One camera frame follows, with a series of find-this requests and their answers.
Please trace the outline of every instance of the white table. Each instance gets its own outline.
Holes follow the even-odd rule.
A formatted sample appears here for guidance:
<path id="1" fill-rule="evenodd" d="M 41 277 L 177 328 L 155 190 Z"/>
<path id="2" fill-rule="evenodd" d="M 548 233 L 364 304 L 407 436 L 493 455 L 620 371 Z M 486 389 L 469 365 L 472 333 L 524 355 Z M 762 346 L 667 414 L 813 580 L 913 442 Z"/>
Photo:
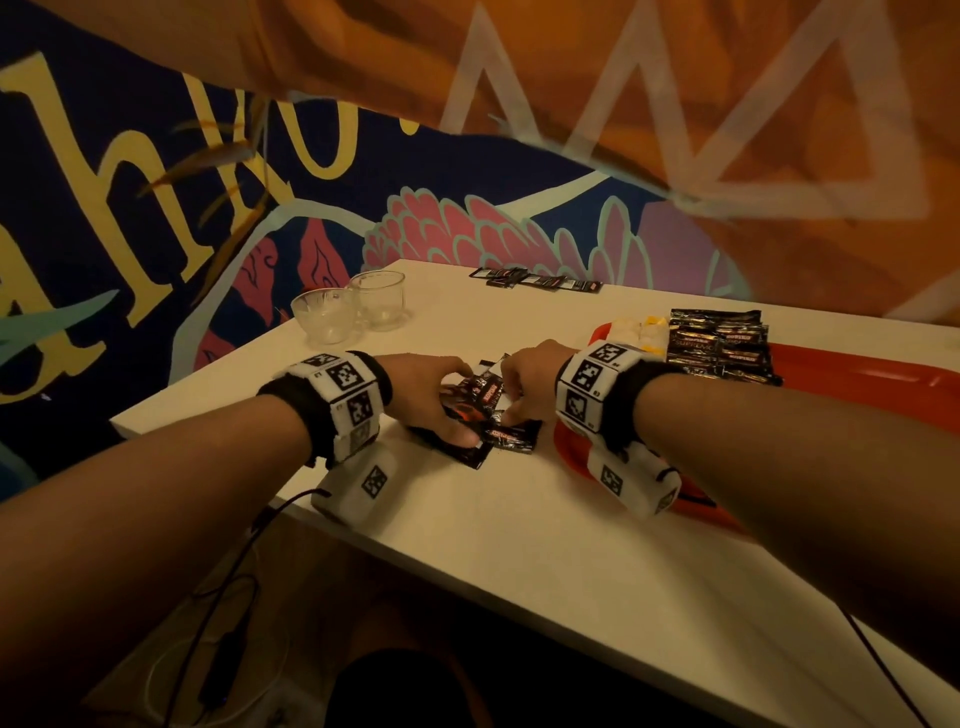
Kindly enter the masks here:
<path id="1" fill-rule="evenodd" d="M 750 307 L 619 286 L 598 295 L 501 290 L 469 279 L 465 268 L 407 260 L 392 267 L 407 275 L 412 320 L 363 335 L 352 348 L 455 353 L 472 363 L 544 338 L 584 346 L 616 317 Z M 960 371 L 960 330 L 760 307 L 773 341 Z M 149 432 L 248 397 L 311 353 L 297 324 L 284 324 L 112 422 L 126 437 Z M 409 434 L 385 418 L 381 437 Z M 479 471 L 418 453 L 416 477 L 358 531 L 328 522 L 306 498 L 291 510 L 732 722 L 917 725 L 829 600 L 764 549 L 713 527 L 673 514 L 634 521 L 564 467 L 550 428 L 535 455 L 494 450 Z M 323 474 L 300 469 L 276 501 Z M 960 725 L 960 692 L 867 633 L 935 728 Z"/>

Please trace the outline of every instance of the glass cup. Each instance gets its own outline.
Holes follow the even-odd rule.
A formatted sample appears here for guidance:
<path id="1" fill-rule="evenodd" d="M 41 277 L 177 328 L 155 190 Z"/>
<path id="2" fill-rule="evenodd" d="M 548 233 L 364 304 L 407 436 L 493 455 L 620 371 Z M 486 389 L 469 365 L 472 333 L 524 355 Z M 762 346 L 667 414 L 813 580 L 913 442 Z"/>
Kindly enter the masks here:
<path id="1" fill-rule="evenodd" d="M 356 292 L 350 288 L 307 291 L 294 298 L 290 307 L 311 347 L 343 341 L 356 323 Z"/>
<path id="2" fill-rule="evenodd" d="M 357 308 L 368 327 L 385 331 L 403 322 L 405 278 L 399 271 L 383 270 L 350 279 L 350 288 L 357 292 Z"/>

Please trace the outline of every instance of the red tray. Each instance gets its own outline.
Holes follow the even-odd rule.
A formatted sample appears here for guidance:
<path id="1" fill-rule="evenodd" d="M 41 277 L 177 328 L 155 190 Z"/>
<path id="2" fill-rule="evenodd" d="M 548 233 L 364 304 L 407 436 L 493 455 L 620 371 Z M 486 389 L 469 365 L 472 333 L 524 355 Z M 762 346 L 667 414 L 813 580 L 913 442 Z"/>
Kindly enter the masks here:
<path id="1" fill-rule="evenodd" d="M 599 327 L 590 343 L 606 339 L 610 326 Z M 784 387 L 869 404 L 960 434 L 960 374 L 956 372 L 787 344 L 771 344 L 770 352 Z M 587 470 L 589 440 L 557 423 L 553 442 L 571 470 L 593 480 Z M 682 482 L 680 496 L 673 505 L 675 512 L 746 533 L 693 481 L 682 476 Z"/>

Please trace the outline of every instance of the painted wall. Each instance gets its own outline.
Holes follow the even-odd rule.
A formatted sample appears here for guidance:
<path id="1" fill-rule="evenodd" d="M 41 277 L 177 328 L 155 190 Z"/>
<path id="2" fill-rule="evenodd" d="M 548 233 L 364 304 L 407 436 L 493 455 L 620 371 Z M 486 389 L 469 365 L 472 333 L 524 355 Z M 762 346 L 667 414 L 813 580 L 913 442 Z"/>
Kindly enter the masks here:
<path id="1" fill-rule="evenodd" d="M 240 123 L 247 95 L 21 0 L 0 13 L 0 498 L 115 443 L 110 416 L 287 320 L 304 286 L 398 257 L 751 298 L 699 227 L 637 187 L 350 104 L 274 106 L 269 164 L 138 196 L 224 138 L 176 125 Z M 195 301 L 264 182 L 269 214 Z"/>

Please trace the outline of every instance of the hand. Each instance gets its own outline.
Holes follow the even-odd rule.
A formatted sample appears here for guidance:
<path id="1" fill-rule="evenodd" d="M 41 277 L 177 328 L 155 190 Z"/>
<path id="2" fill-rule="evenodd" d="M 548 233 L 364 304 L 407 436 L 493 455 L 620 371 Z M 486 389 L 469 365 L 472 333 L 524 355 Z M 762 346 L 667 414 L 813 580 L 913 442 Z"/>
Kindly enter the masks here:
<path id="1" fill-rule="evenodd" d="M 473 448 L 480 442 L 477 433 L 444 413 L 440 404 L 440 382 L 446 375 L 472 376 L 469 364 L 457 356 L 426 356 L 391 353 L 376 360 L 394 385 L 394 398 L 386 413 L 411 427 L 426 427 L 450 445 Z"/>
<path id="2" fill-rule="evenodd" d="M 503 385 L 514 404 L 503 413 L 503 424 L 553 419 L 557 373 L 577 351 L 547 339 L 508 358 L 503 363 Z"/>

